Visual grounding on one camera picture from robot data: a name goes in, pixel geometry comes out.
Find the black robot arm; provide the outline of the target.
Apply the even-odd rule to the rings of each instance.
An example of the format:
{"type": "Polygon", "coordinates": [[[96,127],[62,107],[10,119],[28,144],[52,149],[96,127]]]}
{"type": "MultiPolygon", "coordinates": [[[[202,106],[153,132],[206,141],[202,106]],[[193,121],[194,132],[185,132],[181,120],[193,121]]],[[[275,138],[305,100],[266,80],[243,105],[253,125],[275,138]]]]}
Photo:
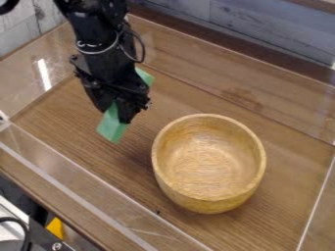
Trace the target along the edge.
{"type": "Polygon", "coordinates": [[[122,123],[130,124],[149,109],[150,87],[137,72],[147,48],[126,20],[127,0],[52,0],[67,19],[78,53],[70,62],[96,108],[116,108],[122,123]]]}

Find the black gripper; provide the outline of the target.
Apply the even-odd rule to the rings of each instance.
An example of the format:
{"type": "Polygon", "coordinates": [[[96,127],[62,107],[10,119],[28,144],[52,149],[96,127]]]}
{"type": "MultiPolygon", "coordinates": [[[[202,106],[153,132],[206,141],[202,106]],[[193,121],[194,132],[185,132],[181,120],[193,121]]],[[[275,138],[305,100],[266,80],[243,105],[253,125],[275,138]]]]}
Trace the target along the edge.
{"type": "Polygon", "coordinates": [[[95,107],[104,113],[116,104],[119,120],[130,124],[151,101],[150,87],[137,73],[135,44],[78,42],[76,46],[79,53],[70,62],[95,107]]]}

